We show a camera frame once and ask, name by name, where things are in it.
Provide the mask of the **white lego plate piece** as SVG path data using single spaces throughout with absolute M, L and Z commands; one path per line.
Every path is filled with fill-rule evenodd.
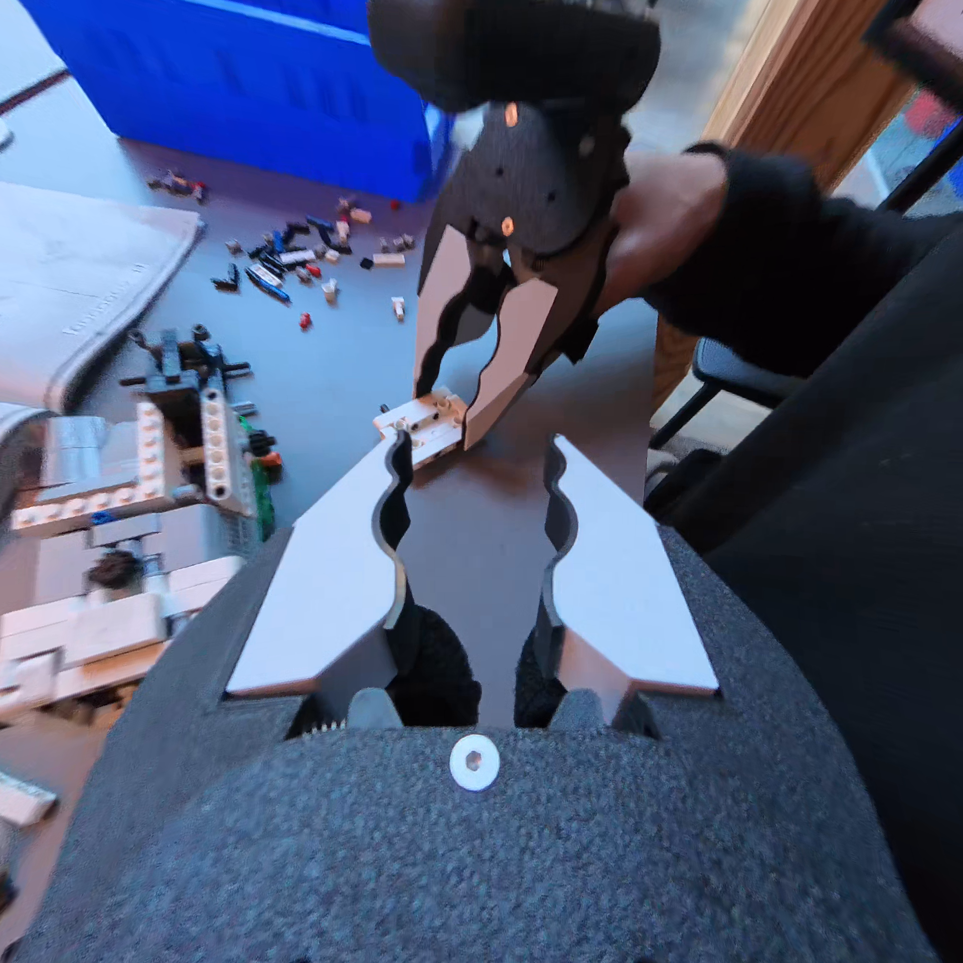
M 467 404 L 441 386 L 392 409 L 383 405 L 373 425 L 382 439 L 400 431 L 409 435 L 412 467 L 417 471 L 462 446 L 466 411 Z

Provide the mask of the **blue plastic bin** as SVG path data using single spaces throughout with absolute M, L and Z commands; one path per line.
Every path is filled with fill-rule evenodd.
M 453 120 L 377 62 L 363 1 L 26 1 L 118 137 L 416 202 Z

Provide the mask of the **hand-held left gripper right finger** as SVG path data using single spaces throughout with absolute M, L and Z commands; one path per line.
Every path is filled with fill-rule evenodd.
M 550 681 L 589 691 L 612 724 L 638 693 L 712 697 L 720 683 L 658 527 L 565 436 L 545 460 L 546 567 L 535 657 Z

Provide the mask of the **person's right forearm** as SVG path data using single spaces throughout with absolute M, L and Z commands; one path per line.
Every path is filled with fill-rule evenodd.
M 827 197 L 811 170 L 702 141 L 726 198 L 713 230 L 640 296 L 686 334 L 779 376 L 807 379 L 946 238 L 961 212 L 908 218 Z

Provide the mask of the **person's right hand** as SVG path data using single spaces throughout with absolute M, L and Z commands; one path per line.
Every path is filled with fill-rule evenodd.
M 714 230 L 727 169 L 714 153 L 626 154 L 628 184 L 610 209 L 616 233 L 595 310 L 602 315 L 678 270 Z

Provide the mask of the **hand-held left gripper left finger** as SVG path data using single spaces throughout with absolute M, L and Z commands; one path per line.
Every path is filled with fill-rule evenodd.
M 412 479 L 412 440 L 397 431 L 295 521 L 227 697 L 314 696 L 341 720 L 357 692 L 412 667 L 416 608 L 398 554 Z

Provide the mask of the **lego instruction booklet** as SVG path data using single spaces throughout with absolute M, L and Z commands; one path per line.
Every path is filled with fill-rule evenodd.
M 202 230 L 191 210 L 1 184 L 2 420 L 63 413 Z

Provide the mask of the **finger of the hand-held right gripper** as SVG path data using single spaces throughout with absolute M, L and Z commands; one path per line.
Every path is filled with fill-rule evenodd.
M 417 301 L 412 397 L 427 395 L 453 347 L 485 335 L 503 294 L 503 248 L 445 226 L 425 251 Z
M 495 351 L 479 373 L 475 398 L 463 419 L 464 451 L 480 443 L 535 382 L 536 375 L 528 367 L 557 294 L 555 286 L 530 279 L 505 295 L 497 318 Z

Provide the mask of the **pile of loose lego pieces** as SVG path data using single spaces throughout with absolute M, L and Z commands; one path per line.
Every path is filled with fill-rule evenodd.
M 192 199 L 199 205 L 209 199 L 208 186 L 197 179 L 173 170 L 146 179 L 152 191 L 171 197 Z M 286 285 L 308 288 L 319 284 L 326 303 L 335 305 L 341 288 L 330 268 L 354 256 L 353 231 L 356 226 L 369 227 L 373 212 L 351 197 L 339 198 L 333 220 L 305 215 L 300 221 L 286 222 L 282 228 L 266 231 L 260 243 L 245 247 L 237 239 L 224 242 L 228 262 L 222 277 L 210 278 L 215 291 L 237 295 L 245 280 L 255 290 L 283 305 L 292 303 Z M 379 235 L 373 252 L 361 257 L 364 271 L 375 268 L 404 268 L 409 255 L 418 247 L 417 238 L 409 232 Z

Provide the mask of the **wooden post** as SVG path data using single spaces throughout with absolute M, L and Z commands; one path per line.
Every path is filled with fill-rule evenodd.
M 916 87 L 864 41 L 883 6 L 768 2 L 700 139 L 799 159 L 835 189 Z

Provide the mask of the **partly built white lego model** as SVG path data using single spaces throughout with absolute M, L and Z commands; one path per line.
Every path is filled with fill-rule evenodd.
M 2 403 L 2 727 L 64 709 L 118 714 L 173 641 L 274 529 L 275 439 L 232 403 L 209 330 L 131 340 L 148 355 L 132 420 Z

